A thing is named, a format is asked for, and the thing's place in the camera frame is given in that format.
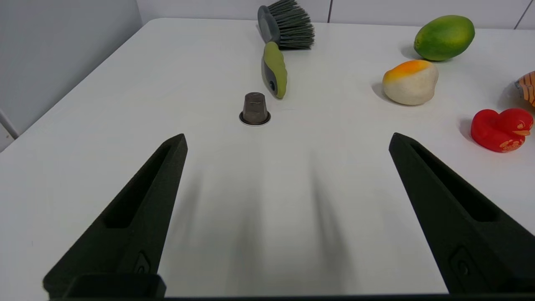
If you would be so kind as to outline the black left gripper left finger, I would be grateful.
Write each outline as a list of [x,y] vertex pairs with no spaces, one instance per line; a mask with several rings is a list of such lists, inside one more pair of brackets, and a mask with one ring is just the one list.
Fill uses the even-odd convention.
[[157,299],[159,263],[188,147],[160,145],[43,279],[51,299]]

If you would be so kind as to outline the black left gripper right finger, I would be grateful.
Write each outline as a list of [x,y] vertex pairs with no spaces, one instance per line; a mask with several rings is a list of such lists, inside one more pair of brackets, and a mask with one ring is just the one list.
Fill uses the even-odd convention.
[[411,137],[389,152],[450,293],[534,293],[533,234]]

